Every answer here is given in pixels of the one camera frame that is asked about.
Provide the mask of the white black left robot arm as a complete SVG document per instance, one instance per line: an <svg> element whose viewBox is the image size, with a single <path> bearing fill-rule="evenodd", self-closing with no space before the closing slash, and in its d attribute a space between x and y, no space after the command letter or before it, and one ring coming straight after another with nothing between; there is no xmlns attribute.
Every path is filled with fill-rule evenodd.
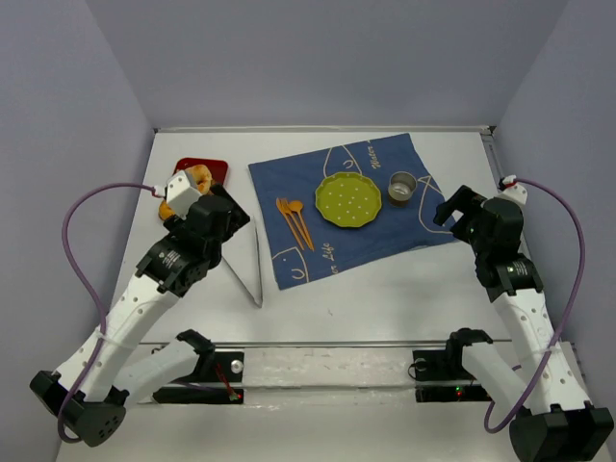
<svg viewBox="0 0 616 462"><path fill-rule="evenodd" d="M169 219L167 234L136 266L115 306L54 371L40 371L31 391L56 418L61 440L91 448L107 441L126 412L165 385L207 372L216 347L197 331L179 333L166 347L130 364L145 334L222 259L222 246L250 218L221 184Z"/></svg>

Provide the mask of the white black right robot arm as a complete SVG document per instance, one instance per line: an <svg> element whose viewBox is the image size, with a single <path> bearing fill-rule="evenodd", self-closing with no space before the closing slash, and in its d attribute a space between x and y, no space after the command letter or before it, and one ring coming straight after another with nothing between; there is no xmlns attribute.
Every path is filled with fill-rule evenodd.
<svg viewBox="0 0 616 462"><path fill-rule="evenodd" d="M560 344L563 328L551 323L543 281L520 250L528 184L508 177L492 198L462 186L436 209L437 225L460 213L450 231L471 247L476 277L517 357L509 366L485 331L461 328L449 336L445 364L450 372L468 373L487 392L486 415L500 422L484 428L491 434L507 430L519 460L590 461L614 421L575 377Z"/></svg>

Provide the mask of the metal tongs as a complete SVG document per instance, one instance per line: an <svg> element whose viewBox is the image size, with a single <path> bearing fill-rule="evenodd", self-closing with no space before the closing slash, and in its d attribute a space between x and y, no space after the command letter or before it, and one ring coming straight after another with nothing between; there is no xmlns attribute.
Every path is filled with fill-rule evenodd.
<svg viewBox="0 0 616 462"><path fill-rule="evenodd" d="M256 308L263 306L263 281L258 231L248 223L223 245L222 257Z"/></svg>

